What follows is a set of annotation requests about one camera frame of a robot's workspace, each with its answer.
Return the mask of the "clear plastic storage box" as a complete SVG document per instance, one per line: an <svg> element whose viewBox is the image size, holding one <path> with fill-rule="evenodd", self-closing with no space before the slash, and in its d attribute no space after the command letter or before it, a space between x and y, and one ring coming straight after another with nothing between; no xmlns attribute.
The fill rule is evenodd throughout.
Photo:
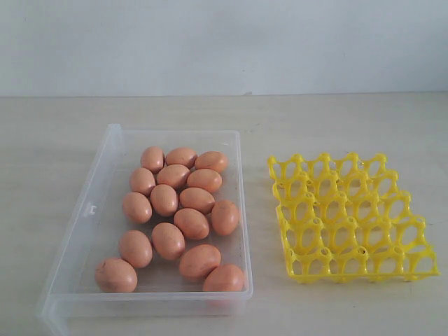
<svg viewBox="0 0 448 336"><path fill-rule="evenodd" d="M122 210L131 172L142 152L158 146L164 152L186 146L198 153L219 151L229 165L217 200L230 200L245 209L241 146L234 130L149 130L107 127L62 240L41 296L38 315L49 335L68 335L71 318L135 316L238 315L253 294L249 234L246 219L228 236L210 234L208 244L221 253L224 264L244 272L244 287L236 293L205 293L200 283L179 274L176 262L155 256L140 269L133 293L108 294L97 286L98 264L118 255L118 240L133 224Z"/></svg>

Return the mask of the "yellow plastic egg tray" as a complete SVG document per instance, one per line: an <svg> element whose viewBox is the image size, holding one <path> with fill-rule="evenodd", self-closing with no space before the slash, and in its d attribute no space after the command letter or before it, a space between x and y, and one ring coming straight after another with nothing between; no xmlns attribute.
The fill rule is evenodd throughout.
<svg viewBox="0 0 448 336"><path fill-rule="evenodd" d="M378 153L267 161L287 275L301 284L416 281L439 274L409 192Z"/></svg>

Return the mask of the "brown egg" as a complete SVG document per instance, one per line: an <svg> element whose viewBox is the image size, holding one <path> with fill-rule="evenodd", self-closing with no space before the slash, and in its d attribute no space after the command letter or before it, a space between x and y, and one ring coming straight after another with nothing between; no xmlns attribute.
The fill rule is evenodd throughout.
<svg viewBox="0 0 448 336"><path fill-rule="evenodd" d="M241 291L244 287L244 273L233 264L221 265L205 279L204 292Z"/></svg>
<svg viewBox="0 0 448 336"><path fill-rule="evenodd" d="M155 177L147 168L136 168L129 177L129 186L132 192L148 197L156 186Z"/></svg>
<svg viewBox="0 0 448 336"><path fill-rule="evenodd" d="M201 240L209 235L207 217L196 209L184 208L178 210L174 215L174 224L188 239Z"/></svg>
<svg viewBox="0 0 448 336"><path fill-rule="evenodd" d="M126 231L118 242L118 250L121 258L134 268L147 267L153 259L150 239L138 230Z"/></svg>
<svg viewBox="0 0 448 336"><path fill-rule="evenodd" d="M183 208L195 209L204 215L211 212L214 207L214 196L201 188L191 187L181 191L179 201Z"/></svg>
<svg viewBox="0 0 448 336"><path fill-rule="evenodd" d="M147 223L152 216L152 207L148 198L139 192L127 193L122 201L122 210L134 223Z"/></svg>
<svg viewBox="0 0 448 336"><path fill-rule="evenodd" d="M166 154L166 165L183 165L188 169L193 168L197 159L197 153L195 150L189 147L178 147Z"/></svg>
<svg viewBox="0 0 448 336"><path fill-rule="evenodd" d="M211 211L211 225L221 236L230 235L239 224L240 213L235 203L228 199L216 202Z"/></svg>
<svg viewBox="0 0 448 336"><path fill-rule="evenodd" d="M209 193L215 193L222 185L221 175L212 169L196 169L187 179L189 188L201 188Z"/></svg>
<svg viewBox="0 0 448 336"><path fill-rule="evenodd" d="M155 250L165 260L180 258L186 247L182 231L167 222L159 223L153 228L151 239Z"/></svg>
<svg viewBox="0 0 448 336"><path fill-rule="evenodd" d="M221 173L228 166L228 157L220 151L207 151L195 160L196 169L212 169Z"/></svg>
<svg viewBox="0 0 448 336"><path fill-rule="evenodd" d="M121 258L107 258L96 268L95 281L106 293L131 293L137 287L137 273Z"/></svg>
<svg viewBox="0 0 448 336"><path fill-rule="evenodd" d="M180 259L179 272L185 279L205 279L221 264L221 252L210 244L200 244L186 251Z"/></svg>
<svg viewBox="0 0 448 336"><path fill-rule="evenodd" d="M182 188L190 175L190 170L182 164L171 164L162 168L156 177L157 184L165 184L178 190Z"/></svg>
<svg viewBox="0 0 448 336"><path fill-rule="evenodd" d="M172 216L178 209L178 195L171 186L160 184L150 193L150 203L155 212L161 216Z"/></svg>
<svg viewBox="0 0 448 336"><path fill-rule="evenodd" d="M157 174L165 165L165 155L158 146L147 147L141 155L141 167Z"/></svg>

